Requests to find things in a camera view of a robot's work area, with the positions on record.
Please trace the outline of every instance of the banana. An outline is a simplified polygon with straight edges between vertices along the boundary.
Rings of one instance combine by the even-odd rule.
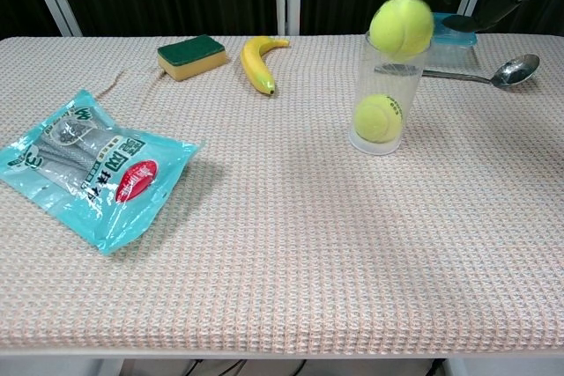
[[[274,48],[285,48],[289,40],[273,39],[266,35],[253,37],[241,51],[241,63],[251,84],[264,94],[274,94],[274,77],[264,64],[262,55]]]

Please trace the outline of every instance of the table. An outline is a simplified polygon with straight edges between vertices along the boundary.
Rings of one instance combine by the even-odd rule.
[[[537,53],[513,91],[421,80],[404,141],[347,139],[362,36],[291,37],[278,94],[229,64],[181,83],[162,38],[0,42],[2,146],[78,89],[206,146],[151,229],[105,257],[0,184],[0,350],[562,353],[564,39],[479,36],[466,70]]]

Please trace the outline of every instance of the blue plastic bag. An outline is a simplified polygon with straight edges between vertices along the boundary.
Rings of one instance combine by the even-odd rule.
[[[81,91],[0,151],[0,178],[110,254],[148,229],[197,149],[120,128]]]

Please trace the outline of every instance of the tennis ball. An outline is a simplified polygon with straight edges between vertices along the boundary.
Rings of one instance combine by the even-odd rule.
[[[373,94],[354,111],[354,129],[371,143],[387,143],[402,131],[402,109],[390,96]]]
[[[429,46],[433,29],[433,14],[422,0],[389,0],[372,18],[370,41],[383,53],[407,60]]]

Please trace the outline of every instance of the yellow sponge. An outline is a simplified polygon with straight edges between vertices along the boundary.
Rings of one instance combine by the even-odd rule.
[[[207,35],[163,46],[157,52],[160,67],[176,81],[212,70],[227,62],[226,48]]]

